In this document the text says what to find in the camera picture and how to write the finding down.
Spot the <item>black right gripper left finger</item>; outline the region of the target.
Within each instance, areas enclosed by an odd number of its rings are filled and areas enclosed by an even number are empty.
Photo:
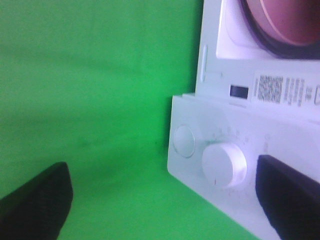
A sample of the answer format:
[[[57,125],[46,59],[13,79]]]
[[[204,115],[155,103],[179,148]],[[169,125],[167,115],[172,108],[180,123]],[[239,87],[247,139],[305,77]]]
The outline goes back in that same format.
[[[73,196],[68,164],[51,165],[0,200],[0,238],[56,240]]]

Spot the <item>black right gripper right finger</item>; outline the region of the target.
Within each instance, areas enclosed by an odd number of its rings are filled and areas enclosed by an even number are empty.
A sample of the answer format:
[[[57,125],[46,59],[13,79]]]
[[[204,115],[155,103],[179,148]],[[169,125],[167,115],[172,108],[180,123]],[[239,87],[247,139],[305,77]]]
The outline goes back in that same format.
[[[257,160],[255,192],[282,240],[320,238],[320,184],[271,155]]]

